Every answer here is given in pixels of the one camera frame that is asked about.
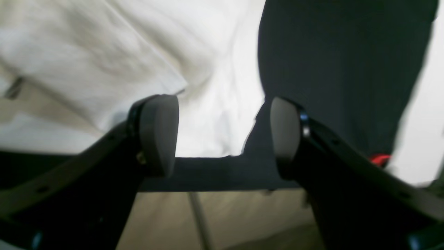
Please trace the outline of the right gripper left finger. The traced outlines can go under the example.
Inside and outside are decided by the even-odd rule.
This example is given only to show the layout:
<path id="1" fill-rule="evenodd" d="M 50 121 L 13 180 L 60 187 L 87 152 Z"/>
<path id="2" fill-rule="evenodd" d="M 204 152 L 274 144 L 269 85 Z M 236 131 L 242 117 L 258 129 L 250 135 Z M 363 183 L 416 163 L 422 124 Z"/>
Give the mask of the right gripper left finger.
<path id="1" fill-rule="evenodd" d="M 1 240 L 26 250 L 114 250 L 146 177 L 173 172 L 175 95 L 137 101 L 74 156 L 1 153 Z"/>

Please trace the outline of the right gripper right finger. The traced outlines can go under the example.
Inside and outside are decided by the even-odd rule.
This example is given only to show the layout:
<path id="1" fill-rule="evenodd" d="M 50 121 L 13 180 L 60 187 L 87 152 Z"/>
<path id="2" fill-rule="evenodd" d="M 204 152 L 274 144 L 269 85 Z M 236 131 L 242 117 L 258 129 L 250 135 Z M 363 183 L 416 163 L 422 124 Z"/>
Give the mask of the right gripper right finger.
<path id="1" fill-rule="evenodd" d="M 376 167 L 304 109 L 271 104 L 280 176 L 306 190 L 327 250 L 442 250 L 443 200 Z"/>

